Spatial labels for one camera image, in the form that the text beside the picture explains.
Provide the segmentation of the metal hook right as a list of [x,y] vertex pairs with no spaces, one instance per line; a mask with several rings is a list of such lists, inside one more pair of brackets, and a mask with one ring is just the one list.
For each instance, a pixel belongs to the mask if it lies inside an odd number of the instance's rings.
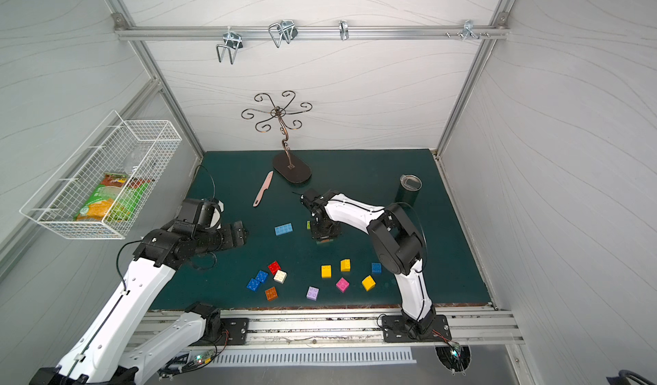
[[472,20],[465,21],[462,28],[456,33],[445,32],[445,36],[448,39],[460,39],[462,41],[466,40],[481,40],[488,39],[490,37],[489,33],[477,32],[475,25]]

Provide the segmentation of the blue lego brick upper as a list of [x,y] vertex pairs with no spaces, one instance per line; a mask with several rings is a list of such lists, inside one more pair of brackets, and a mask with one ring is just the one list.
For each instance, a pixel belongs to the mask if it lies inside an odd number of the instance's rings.
[[269,277],[269,274],[263,270],[260,270],[258,274],[256,275],[255,279],[258,283],[264,284]]

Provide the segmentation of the purple lego brick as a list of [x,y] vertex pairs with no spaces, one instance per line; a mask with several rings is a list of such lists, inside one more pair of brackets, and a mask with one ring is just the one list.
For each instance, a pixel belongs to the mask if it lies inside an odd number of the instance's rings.
[[317,287],[308,287],[306,298],[312,301],[318,300],[319,289]]

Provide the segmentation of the aluminium top rail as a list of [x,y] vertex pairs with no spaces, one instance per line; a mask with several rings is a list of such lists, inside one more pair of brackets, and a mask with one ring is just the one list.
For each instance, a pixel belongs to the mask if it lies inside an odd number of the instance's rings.
[[[349,40],[439,40],[448,39],[445,32],[456,33],[458,26],[354,26],[348,24]],[[295,41],[341,41],[338,23],[329,26],[296,26]],[[488,39],[504,39],[508,27],[475,26],[477,32],[489,33]],[[239,34],[244,42],[272,41],[268,26],[255,27],[131,27],[116,29],[124,41],[220,41],[228,31]]]

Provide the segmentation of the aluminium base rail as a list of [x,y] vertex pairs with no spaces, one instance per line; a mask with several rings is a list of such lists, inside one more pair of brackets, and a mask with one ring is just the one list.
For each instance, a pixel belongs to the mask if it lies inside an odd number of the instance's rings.
[[435,335],[411,342],[398,308],[235,309],[221,311],[222,322],[244,339],[242,349],[523,345],[511,311],[491,306],[438,307]]

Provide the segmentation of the cream lego brick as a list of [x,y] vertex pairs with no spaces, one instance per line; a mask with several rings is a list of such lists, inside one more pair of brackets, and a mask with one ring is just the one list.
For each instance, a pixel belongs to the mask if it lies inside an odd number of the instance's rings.
[[273,280],[280,284],[284,284],[286,279],[287,279],[287,272],[283,270],[277,270],[277,272],[275,272],[275,275],[273,277]]

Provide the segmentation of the pink lego brick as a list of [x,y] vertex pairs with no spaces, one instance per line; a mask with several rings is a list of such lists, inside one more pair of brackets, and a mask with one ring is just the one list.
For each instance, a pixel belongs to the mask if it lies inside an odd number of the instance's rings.
[[349,288],[349,282],[345,278],[341,278],[337,282],[336,287],[340,290],[341,293],[345,293]]

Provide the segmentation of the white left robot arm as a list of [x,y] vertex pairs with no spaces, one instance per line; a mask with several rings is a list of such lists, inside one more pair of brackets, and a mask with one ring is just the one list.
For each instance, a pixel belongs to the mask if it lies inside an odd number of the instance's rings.
[[219,308],[195,302],[169,327],[138,347],[129,347],[140,322],[174,274],[193,258],[246,244],[242,222],[222,224],[218,200],[188,198],[176,218],[137,241],[120,283],[80,340],[53,367],[43,367],[32,384],[143,384],[158,371],[174,376],[169,361],[191,345],[210,347],[210,356],[191,362],[195,371],[227,345],[246,340],[246,319],[222,321]]

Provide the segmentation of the yellow lego brick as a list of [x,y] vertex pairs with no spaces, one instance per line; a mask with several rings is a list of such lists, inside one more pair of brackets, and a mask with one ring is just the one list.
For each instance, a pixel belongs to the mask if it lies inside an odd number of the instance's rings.
[[361,284],[366,292],[369,292],[371,289],[376,287],[376,281],[371,275],[368,275],[364,280],[362,280]]
[[330,279],[332,277],[332,266],[331,265],[322,265],[321,266],[321,277],[323,279]]
[[351,260],[349,258],[346,258],[340,262],[340,271],[341,272],[351,271]]

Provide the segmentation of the green snack bag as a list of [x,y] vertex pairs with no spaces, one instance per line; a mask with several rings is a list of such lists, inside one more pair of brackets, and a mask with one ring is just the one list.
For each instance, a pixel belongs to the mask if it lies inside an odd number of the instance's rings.
[[126,222],[133,218],[151,180],[125,174],[106,173],[101,183],[82,205],[74,220],[78,222]]

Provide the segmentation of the metal single hook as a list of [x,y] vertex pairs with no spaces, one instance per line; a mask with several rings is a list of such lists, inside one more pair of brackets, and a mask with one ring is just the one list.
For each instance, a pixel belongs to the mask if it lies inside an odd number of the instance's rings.
[[347,21],[340,20],[338,26],[339,26],[340,40],[341,41],[349,40],[349,28]]

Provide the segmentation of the pink plastic knife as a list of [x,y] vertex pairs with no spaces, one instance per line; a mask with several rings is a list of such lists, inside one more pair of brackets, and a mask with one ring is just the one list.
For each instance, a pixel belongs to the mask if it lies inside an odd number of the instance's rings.
[[273,171],[270,171],[270,172],[267,174],[267,176],[265,177],[265,180],[263,181],[263,184],[262,184],[260,190],[258,191],[258,193],[257,193],[257,195],[256,195],[256,198],[255,198],[255,200],[254,200],[254,202],[253,202],[253,207],[258,207],[258,206],[261,204],[262,199],[263,199],[263,197],[265,196],[265,192],[266,192],[266,191],[269,189],[269,187],[270,187],[270,184],[271,184],[272,179],[273,179],[273,174],[274,174],[274,172],[273,172]]

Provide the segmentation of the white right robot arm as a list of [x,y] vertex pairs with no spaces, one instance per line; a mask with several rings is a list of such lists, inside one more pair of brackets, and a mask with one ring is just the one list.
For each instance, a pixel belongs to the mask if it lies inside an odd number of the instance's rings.
[[395,275],[400,291],[400,321],[383,325],[409,342],[452,341],[448,323],[436,314],[424,280],[426,239],[398,203],[367,205],[343,193],[302,193],[300,203],[311,213],[311,235],[332,240],[347,224],[367,234],[379,263]]

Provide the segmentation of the yellow lego brick right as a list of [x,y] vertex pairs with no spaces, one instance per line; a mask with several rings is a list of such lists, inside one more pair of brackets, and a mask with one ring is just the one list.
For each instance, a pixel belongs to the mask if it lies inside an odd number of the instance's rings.
[[368,275],[364,280],[362,280],[361,284],[366,292],[369,292],[371,289],[376,287],[376,281],[371,275]]

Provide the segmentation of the metal double hook left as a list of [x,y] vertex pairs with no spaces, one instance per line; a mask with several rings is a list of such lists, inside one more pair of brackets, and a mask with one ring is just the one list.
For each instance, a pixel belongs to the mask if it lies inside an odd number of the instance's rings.
[[217,60],[219,63],[229,61],[230,64],[234,64],[239,50],[243,48],[242,37],[237,33],[228,31],[222,38],[222,43],[216,46]]

